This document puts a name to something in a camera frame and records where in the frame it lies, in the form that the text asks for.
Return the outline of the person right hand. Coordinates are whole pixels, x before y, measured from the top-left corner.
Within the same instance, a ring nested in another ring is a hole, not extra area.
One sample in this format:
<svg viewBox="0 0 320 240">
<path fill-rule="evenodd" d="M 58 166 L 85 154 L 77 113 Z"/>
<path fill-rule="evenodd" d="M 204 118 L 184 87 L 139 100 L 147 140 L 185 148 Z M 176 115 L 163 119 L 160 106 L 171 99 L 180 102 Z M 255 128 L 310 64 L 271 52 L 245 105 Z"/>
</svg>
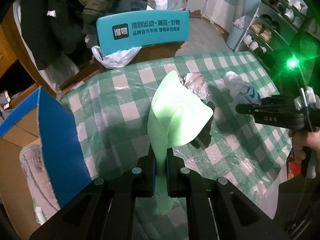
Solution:
<svg viewBox="0 0 320 240">
<path fill-rule="evenodd" d="M 309 147 L 316 152 L 317 168 L 319 170 L 319 150 L 320 150 L 320 138 L 319 131 L 306 132 L 298 130 L 289 130 L 289 137 L 292 139 L 293 156 L 296 163 L 301 162 L 306 158 L 306 152 L 303 147 Z"/>
</svg>

